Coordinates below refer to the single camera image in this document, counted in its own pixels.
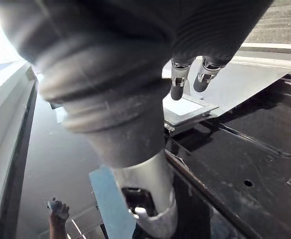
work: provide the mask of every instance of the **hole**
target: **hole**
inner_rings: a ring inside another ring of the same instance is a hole
[[[253,186],[253,183],[250,181],[250,180],[245,180],[244,181],[244,184],[248,187],[252,187]]]

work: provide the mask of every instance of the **metal plate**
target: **metal plate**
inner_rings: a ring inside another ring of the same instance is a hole
[[[211,81],[208,88],[198,93],[193,88],[193,83],[201,65],[201,57],[197,57],[190,69],[188,79],[190,81],[191,96],[201,99],[206,104],[218,106],[211,111],[211,115],[219,117],[233,109],[256,93],[265,89],[284,75],[290,73],[287,68],[273,68],[267,66],[255,66],[236,64],[230,62]],[[171,63],[168,62],[162,71],[163,77],[170,77]]]
[[[170,94],[163,99],[164,120],[172,126],[193,118],[207,116],[211,110],[216,108],[215,105],[187,95],[184,95],[179,101],[174,101]]]

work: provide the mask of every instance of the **human hand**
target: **human hand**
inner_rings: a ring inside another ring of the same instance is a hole
[[[57,201],[57,205],[58,207],[54,208],[54,210],[50,210],[50,214],[49,214],[49,224],[51,227],[59,229],[59,228],[64,228],[65,227],[65,223],[69,217],[69,206],[67,206],[66,204],[62,204],[61,201]],[[61,214],[65,214],[66,217],[64,218],[60,218],[57,213],[58,211]]]

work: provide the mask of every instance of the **finger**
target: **finger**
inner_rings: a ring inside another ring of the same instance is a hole
[[[61,206],[61,211],[64,212],[65,210],[66,210],[66,204],[63,204],[63,205]]]

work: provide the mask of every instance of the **metal clamp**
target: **metal clamp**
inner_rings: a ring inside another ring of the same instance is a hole
[[[202,65],[198,73],[198,81],[206,81],[207,83],[210,83],[210,81],[216,77],[223,67],[224,66],[213,66],[206,60],[205,57],[203,57]]]

